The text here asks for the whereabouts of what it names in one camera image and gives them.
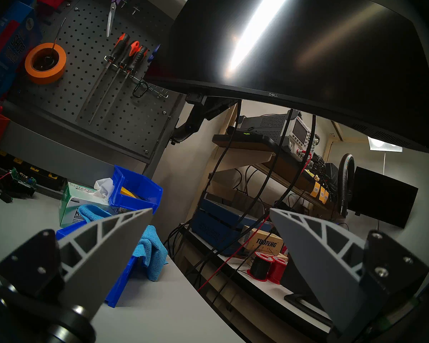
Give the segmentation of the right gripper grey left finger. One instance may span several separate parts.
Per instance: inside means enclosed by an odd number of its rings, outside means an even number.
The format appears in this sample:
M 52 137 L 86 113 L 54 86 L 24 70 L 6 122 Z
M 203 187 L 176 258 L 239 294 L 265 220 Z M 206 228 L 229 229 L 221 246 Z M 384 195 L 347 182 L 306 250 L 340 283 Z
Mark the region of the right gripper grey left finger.
M 60 240 L 43 229 L 0 261 L 0 281 L 21 295 L 81 306 L 92 320 L 152 217 L 151 208 L 109 216 Z

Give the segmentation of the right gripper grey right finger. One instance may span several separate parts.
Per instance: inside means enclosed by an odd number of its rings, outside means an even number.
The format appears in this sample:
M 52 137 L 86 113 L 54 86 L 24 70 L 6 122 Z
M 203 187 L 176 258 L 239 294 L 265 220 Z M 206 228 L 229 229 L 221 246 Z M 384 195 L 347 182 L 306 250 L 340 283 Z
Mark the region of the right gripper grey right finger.
M 382 231 L 366 240 L 332 222 L 270 209 L 298 272 L 332 321 L 329 335 L 363 335 L 412 299 L 429 267 Z

